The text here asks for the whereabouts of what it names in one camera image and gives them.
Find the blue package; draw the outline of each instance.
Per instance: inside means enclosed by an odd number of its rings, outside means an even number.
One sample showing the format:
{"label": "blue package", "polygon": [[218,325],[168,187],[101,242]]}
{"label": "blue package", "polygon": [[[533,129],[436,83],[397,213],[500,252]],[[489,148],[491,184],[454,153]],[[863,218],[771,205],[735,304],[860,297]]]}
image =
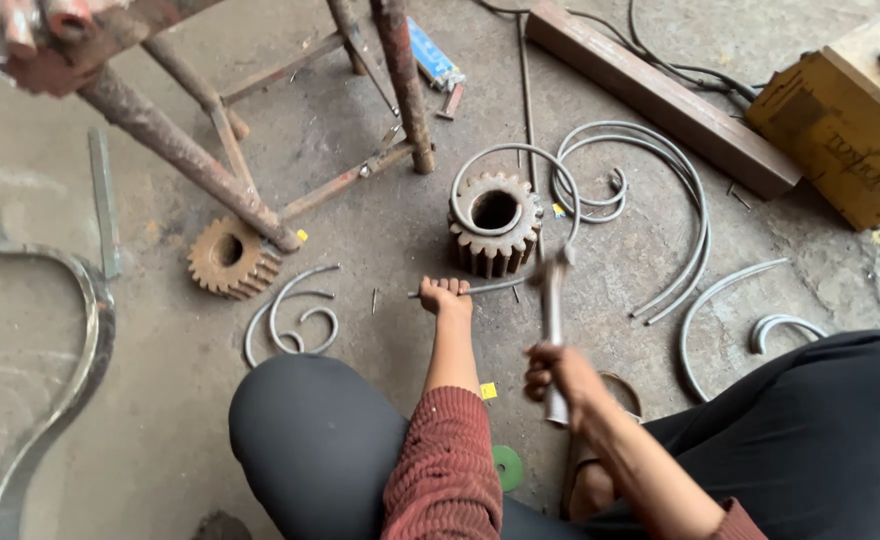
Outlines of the blue package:
{"label": "blue package", "polygon": [[430,85],[444,92],[451,92],[454,85],[467,80],[467,77],[460,73],[460,68],[443,54],[443,51],[437,48],[427,34],[413,22],[410,17],[406,18],[406,26],[410,32],[410,47],[413,49],[413,56],[417,59],[417,65],[430,80]]}

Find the bent steel bar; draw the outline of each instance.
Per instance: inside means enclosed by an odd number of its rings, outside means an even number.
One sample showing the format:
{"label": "bent steel bar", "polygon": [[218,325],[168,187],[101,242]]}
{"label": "bent steel bar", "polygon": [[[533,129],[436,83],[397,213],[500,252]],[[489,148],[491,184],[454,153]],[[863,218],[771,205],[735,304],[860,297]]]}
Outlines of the bent steel bar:
{"label": "bent steel bar", "polygon": [[0,479],[0,540],[21,537],[21,518],[27,487],[34,471],[53,441],[83,411],[94,395],[114,351],[116,314],[114,297],[99,268],[86,259],[41,244],[26,244],[7,238],[1,222],[0,254],[42,257],[66,267],[76,278],[86,306],[86,339],[83,353],[66,387],[50,405],[49,415],[17,439],[10,466]]}

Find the large gear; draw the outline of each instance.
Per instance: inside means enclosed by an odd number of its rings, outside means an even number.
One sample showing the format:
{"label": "large gear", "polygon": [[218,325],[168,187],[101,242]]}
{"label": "large gear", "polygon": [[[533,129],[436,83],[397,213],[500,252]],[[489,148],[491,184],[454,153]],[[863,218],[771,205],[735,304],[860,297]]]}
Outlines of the large gear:
{"label": "large gear", "polygon": [[236,300],[256,296],[280,273],[280,257],[273,248],[234,216],[213,220],[186,258],[201,288]]}
{"label": "large gear", "polygon": [[499,236],[472,233],[461,227],[452,213],[446,215],[454,257],[464,270],[482,278],[499,278],[527,262],[537,245],[544,214],[528,181],[503,172],[466,178],[457,188],[456,204],[473,225],[489,230],[508,225],[520,207],[517,224]]}

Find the red knit sweater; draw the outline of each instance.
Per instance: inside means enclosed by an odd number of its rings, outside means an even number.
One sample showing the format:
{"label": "red knit sweater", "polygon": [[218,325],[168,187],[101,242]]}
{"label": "red knit sweater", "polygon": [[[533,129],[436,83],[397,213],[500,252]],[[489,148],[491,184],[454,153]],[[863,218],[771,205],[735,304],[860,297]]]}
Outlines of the red knit sweater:
{"label": "red knit sweater", "polygon": [[[397,468],[383,490],[383,540],[500,538],[504,494],[483,400],[444,386],[417,403]],[[735,498],[709,540],[767,540]]]}

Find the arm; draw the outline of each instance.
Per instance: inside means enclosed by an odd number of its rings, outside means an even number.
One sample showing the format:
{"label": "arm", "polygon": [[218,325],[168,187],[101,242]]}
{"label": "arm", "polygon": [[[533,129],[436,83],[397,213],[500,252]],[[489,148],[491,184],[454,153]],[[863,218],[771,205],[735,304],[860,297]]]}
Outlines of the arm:
{"label": "arm", "polygon": [[569,429],[586,437],[651,537],[764,538],[735,500],[726,509],[717,504],[646,429],[620,409],[580,352],[542,344],[528,354],[527,395],[540,401],[546,385],[556,381],[569,405]]}
{"label": "arm", "polygon": [[424,277],[423,308],[436,315],[433,356],[396,469],[383,490],[381,539],[499,538],[503,493],[480,397],[470,284]]}

